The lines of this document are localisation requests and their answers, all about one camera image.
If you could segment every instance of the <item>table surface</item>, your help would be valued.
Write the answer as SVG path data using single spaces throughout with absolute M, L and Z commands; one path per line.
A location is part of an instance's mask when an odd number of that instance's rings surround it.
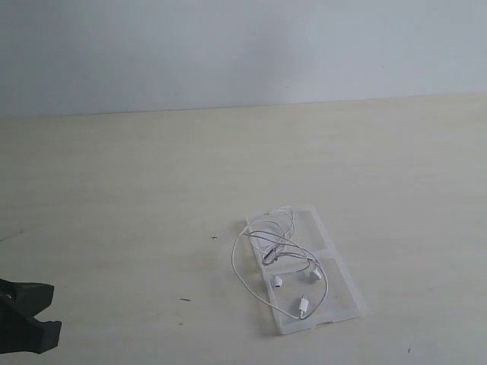
M 55 285 L 63 327 L 0 364 L 484 364 L 486 118 L 464 94 L 1 121 L 0 276 Z M 232 241 L 307 203 L 369 310 L 277 335 Z

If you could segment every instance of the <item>earphones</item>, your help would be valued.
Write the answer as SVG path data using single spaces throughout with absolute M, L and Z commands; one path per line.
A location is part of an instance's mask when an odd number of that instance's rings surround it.
M 279 224 L 276 219 L 271 219 L 273 213 L 283 213 L 284 216 L 287 217 L 288 221 L 288 229 L 284 229 L 284 227 Z M 255 223 L 267 223 L 271 224 L 274 227 L 279 229 L 279 232 L 282 234 L 277 234 L 273 232 L 269 232 L 266 230 L 252 230 L 250 231 L 251 225 Z M 317 259 L 317 257 L 310 252 L 308 249 L 305 249 L 303 246 L 293 242 L 294 236 L 296 234 L 296 226 L 294 224 L 294 212 L 291 207 L 283 207 L 277 208 L 271 211 L 266 212 L 256 218 L 254 218 L 251 222 L 249 222 L 245 228 L 237 235 L 234 241 L 234 247 L 231 253 L 231 264 L 234 270 L 234 273 L 239 278 L 240 282 L 244 285 L 244 287 L 259 301 L 270 306 L 271 308 L 277 310 L 280 313 L 285 314 L 293 319 L 306 319 L 311 316 L 325 301 L 326 295 L 328 294 L 328 279 L 326 277 L 326 272 L 323 269 L 321 262 Z M 250 240 L 250 243 L 254 247 L 254 249 L 261 255 L 261 264 L 262 266 L 270 266 L 277 262 L 280 257 L 287 256 L 293 258 L 295 261 L 303 261 L 305 262 L 305 266 L 300 268 L 299 270 L 294 271 L 286 271 L 279 273 L 280 275 L 287 275 L 287 274 L 296 274 L 298 272 L 306 271 L 309 269 L 310 266 L 313 266 L 313 269 L 309 272 L 309 277 L 311 282 L 320 281 L 324 279 L 325 282 L 325 291 L 323 296 L 319 300 L 318 304 L 310 311 L 307 312 L 309 306 L 309 300 L 304 296 L 299 297 L 299 307 L 298 312 L 299 316 L 295 316 L 291 313 L 286 312 L 285 310 L 279 308 L 278 306 L 272 305 L 267 300 L 263 299 L 259 295 L 257 295 L 245 280 L 240 276 L 237 269 L 235 268 L 234 263 L 234 256 L 235 250 L 237 248 L 237 244 L 242 236 L 248 236 L 249 238 L 256 238 L 258 240 L 264 240 L 271 243 L 266 249 L 262 249 L 262 247 L 258 247 L 253 240 Z M 283 285 L 283 280 L 278 275 L 273 275 L 271 279 L 271 285 L 274 288 L 279 288 Z

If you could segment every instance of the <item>white cable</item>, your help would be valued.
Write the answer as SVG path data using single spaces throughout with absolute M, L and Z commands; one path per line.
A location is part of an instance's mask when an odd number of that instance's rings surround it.
M 284 209 L 289 209 L 291 214 L 289 214 L 287 211 L 285 211 Z M 277 248 L 275 248 L 275 254 L 276 254 L 276 258 L 278 258 L 279 256 L 291 256 L 291 257 L 295 257 L 296 259 L 305 259 L 307 260 L 307 263 L 308 263 L 308 266 L 304 269 L 301 269 L 301 270 L 297 270 L 295 272 L 299 272 L 299 271 L 303 271 L 303 270 L 306 270 L 307 268 L 309 268 L 310 266 L 310 263 L 314 263 L 315 265 L 315 268 L 318 268 L 318 270 L 321 272 L 321 274 L 323 275 L 323 279 L 324 279 L 324 282 L 325 282 L 325 292 L 322 296 L 322 298 L 320 299 L 320 301 L 318 302 L 318 304 L 314 307 L 313 310 L 311 310 L 308 314 L 305 315 L 305 313 L 303 313 L 302 311 L 300 311 L 300 315 L 299 316 L 294 316 L 288 312 L 286 312 L 285 310 L 283 309 L 280 309 L 279 307 L 277 306 L 274 306 L 273 304 L 271 304 L 270 302 L 268 302 L 267 300 L 264 300 L 262 297 L 260 297 L 258 294 L 256 294 L 252 289 L 250 289 L 250 287 L 248 286 L 248 284 L 245 282 L 245 280 L 240 276 L 240 274 L 238 273 L 237 271 L 237 268 L 235 267 L 235 249 L 237 248 L 237 244 L 238 244 L 238 241 L 239 239 L 245 234 L 246 231 L 248 231 L 249 227 L 251 224 L 253 223 L 256 223 L 257 221 L 270 221 L 270 220 L 260 220 L 261 217 L 263 216 L 266 216 L 266 215 L 269 215 L 269 214 L 262 214 L 256 218 L 254 218 L 251 222 L 249 222 L 245 228 L 237 235 L 237 237 L 235 238 L 235 241 L 234 241 L 234 246 L 233 246 L 233 249 L 232 249 L 232 252 L 231 252 L 231 265 L 232 265 L 232 268 L 234 270 L 234 273 L 236 274 L 236 276 L 238 277 L 238 279 L 240 280 L 240 282 L 244 285 L 244 287 L 256 298 L 258 299 L 260 302 L 266 304 L 267 306 L 270 306 L 271 308 L 277 310 L 278 312 L 280 313 L 283 313 L 285 314 L 286 316 L 289 316 L 293 319 L 306 319 L 308 318 L 309 316 L 311 316 L 322 304 L 323 302 L 325 301 L 326 299 L 326 295 L 328 294 L 328 278 L 326 276 L 326 272 L 324 271 L 323 269 L 323 266 L 321 265 L 321 262 L 317 259 L 317 257 L 311 253 L 310 251 L 308 251 L 307 249 L 305 249 L 304 247 L 298 245 L 297 243 L 294 243 L 292 241 L 292 239 L 294 238 L 294 235 L 295 235 L 295 232 L 296 232 L 296 226 L 294 224 L 294 212 L 292 211 L 292 208 L 291 207 L 281 207 L 281 208 L 277 208 L 277 209 L 274 209 L 273 211 L 271 212 L 274 212 L 274 211 L 282 211 L 284 212 L 288 218 L 290 219 L 290 227 L 287 231 L 284 231 L 282 229 L 282 227 L 277 224 L 276 222 L 272 221 L 274 224 L 278 225 L 279 228 L 281 228 L 281 231 L 283 232 L 283 236 L 280 236 L 278 234 L 275 234 L 275 233 L 271 233 L 271 232 L 267 232 L 267 231 L 253 231 L 253 232 L 249 232 L 247 234 L 247 236 L 250 236 L 250 237 L 255 237 L 257 239 L 262 239 L 262 240 L 266 240 L 266 241 L 269 241 L 271 243 L 274 243 L 275 245 L 277 246 L 282 246 L 285 247 L 286 246 L 291 246 L 291 247 L 294 247 L 294 248 L 297 248 L 299 249 L 300 251 L 303 252 L 303 254 L 299 254 L 299 253 L 296 253 L 296 252 L 284 252 L 284 249 L 283 251 L 281 252 L 277 252 Z M 290 238 L 287 238 L 286 236 L 288 234 L 290 234 L 292 231 L 292 235 L 290 236 Z M 276 240 L 271 240 L 271 239 L 268 239 L 268 238 L 265 238 L 263 236 L 257 236 L 255 233 L 265 233 L 265 234 L 268 234 L 268 235 L 271 235 L 271 236 L 275 236 L 279 239 L 279 241 L 276 241 Z M 267 254 L 268 252 L 263 252 L 262 250 L 258 249 L 256 247 L 256 245 L 252 242 L 252 240 L 250 240 L 251 244 L 253 247 L 255 247 L 259 252 L 261 253 L 265 253 Z

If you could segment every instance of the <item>wooden tabletop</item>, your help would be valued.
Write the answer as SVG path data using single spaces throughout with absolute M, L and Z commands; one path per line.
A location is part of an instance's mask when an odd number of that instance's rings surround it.
M 63 327 L 0 364 L 484 364 L 486 120 L 464 94 L 1 121 L 0 277 L 54 285 Z M 277 335 L 231 245 L 302 204 L 369 310 Z

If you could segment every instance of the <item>transparent container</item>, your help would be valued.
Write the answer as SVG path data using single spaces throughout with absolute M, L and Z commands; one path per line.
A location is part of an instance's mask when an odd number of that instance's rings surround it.
M 303 329 L 311 329 L 320 323 L 339 322 L 363 316 L 366 312 L 365 301 L 315 209 L 308 205 L 302 208 L 293 208 L 293 212 L 296 226 L 293 241 L 311 251 L 321 262 L 328 278 L 329 287 L 324 303 L 306 319 L 293 319 L 273 309 L 278 330 L 282 334 L 288 334 Z M 247 223 L 252 222 L 255 217 L 256 215 L 247 217 Z M 278 221 L 278 223 L 288 225 L 285 213 L 275 212 L 267 217 L 273 221 Z M 279 229 L 275 225 L 266 222 L 251 224 L 249 231 L 252 230 L 279 233 Z M 269 245 L 267 241 L 258 238 L 250 237 L 250 240 L 253 240 L 253 243 L 261 249 L 265 249 Z M 305 262 L 299 262 L 289 257 L 280 257 L 277 262 L 264 266 L 262 265 L 262 254 L 255 248 L 253 251 L 267 287 L 269 302 L 272 305 L 299 316 L 299 302 L 301 296 L 304 296 L 309 300 L 308 311 L 315 308 L 323 296 L 325 281 L 311 279 L 309 270 L 294 272 L 305 267 Z M 293 251 L 300 252 L 295 248 L 287 249 L 287 252 Z M 278 275 L 284 281 L 281 287 L 272 286 L 274 275 Z

